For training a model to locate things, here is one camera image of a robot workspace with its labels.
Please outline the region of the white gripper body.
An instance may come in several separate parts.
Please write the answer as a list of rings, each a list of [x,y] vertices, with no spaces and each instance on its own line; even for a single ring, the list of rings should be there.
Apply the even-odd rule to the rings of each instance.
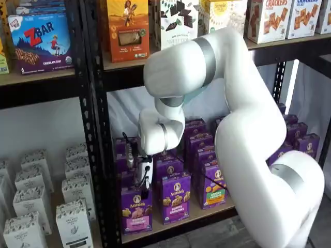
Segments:
[[[141,182],[142,186],[150,186],[153,178],[153,157],[147,155],[145,157],[139,157],[138,162],[138,183]]]

